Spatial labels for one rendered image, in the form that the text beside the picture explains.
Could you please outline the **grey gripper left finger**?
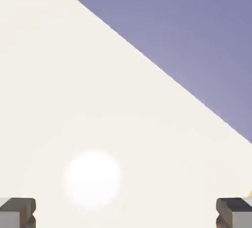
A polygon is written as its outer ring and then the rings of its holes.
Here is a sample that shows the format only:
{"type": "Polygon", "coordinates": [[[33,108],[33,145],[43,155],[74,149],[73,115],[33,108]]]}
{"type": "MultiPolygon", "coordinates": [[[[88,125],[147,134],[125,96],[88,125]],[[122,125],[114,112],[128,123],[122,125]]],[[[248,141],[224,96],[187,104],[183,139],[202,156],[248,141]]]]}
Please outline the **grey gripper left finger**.
{"type": "Polygon", "coordinates": [[[36,228],[34,198],[0,198],[0,228],[36,228]]]}

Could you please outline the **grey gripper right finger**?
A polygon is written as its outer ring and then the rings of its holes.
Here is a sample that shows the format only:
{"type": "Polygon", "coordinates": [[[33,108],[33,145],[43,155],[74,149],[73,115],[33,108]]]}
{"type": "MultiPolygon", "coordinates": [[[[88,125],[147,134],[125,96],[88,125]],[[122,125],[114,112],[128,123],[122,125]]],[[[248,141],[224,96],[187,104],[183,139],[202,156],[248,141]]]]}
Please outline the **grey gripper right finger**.
{"type": "Polygon", "coordinates": [[[218,198],[216,228],[252,228],[252,198],[218,198]]]}

